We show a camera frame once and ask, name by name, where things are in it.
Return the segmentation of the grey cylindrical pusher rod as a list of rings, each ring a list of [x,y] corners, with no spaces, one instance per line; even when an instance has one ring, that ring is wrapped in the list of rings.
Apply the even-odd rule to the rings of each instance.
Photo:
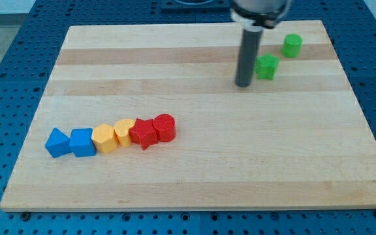
[[[262,33],[262,27],[244,29],[242,31],[236,77],[234,80],[238,87],[248,87],[251,84]]]

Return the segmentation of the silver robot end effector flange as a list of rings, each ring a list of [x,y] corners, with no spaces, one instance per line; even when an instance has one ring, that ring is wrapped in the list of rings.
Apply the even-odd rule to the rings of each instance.
[[[230,16],[243,29],[273,29],[285,19],[293,0],[232,0]]]

